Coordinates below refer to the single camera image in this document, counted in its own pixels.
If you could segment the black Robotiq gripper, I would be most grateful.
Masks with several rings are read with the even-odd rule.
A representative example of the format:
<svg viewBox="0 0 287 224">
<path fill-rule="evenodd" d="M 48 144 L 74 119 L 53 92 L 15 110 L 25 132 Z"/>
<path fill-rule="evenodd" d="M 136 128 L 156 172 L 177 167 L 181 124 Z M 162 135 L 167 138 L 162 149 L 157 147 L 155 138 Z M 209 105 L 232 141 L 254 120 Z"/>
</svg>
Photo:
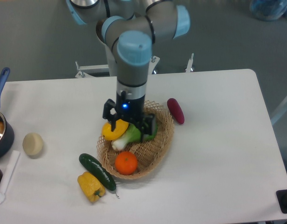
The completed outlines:
<svg viewBox="0 0 287 224">
<path fill-rule="evenodd" d="M 116 103 L 108 99 L 103 108 L 103 119 L 111 125 L 111 131 L 116 128 L 116 121 L 123 121 L 141 125 L 141 138 L 155 138 L 157 133 L 156 115 L 153 113 L 144 114 L 145 94 L 139 98 L 130 98 L 126 91 L 116 93 Z"/>
</svg>

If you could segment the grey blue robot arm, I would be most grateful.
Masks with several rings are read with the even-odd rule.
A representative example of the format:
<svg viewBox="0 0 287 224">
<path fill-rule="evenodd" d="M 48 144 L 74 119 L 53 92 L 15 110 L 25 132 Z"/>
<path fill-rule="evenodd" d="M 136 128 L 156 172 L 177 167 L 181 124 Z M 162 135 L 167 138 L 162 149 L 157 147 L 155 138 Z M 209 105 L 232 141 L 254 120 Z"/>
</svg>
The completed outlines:
<svg viewBox="0 0 287 224">
<path fill-rule="evenodd" d="M 78 24 L 96 23 L 97 36 L 115 61 L 116 99 L 104 104 L 103 118 L 112 129 L 121 119 L 142 136 L 153 134 L 155 115 L 144 113 L 152 46 L 189 31 L 186 7 L 171 0 L 69 0 L 66 4 Z"/>
</svg>

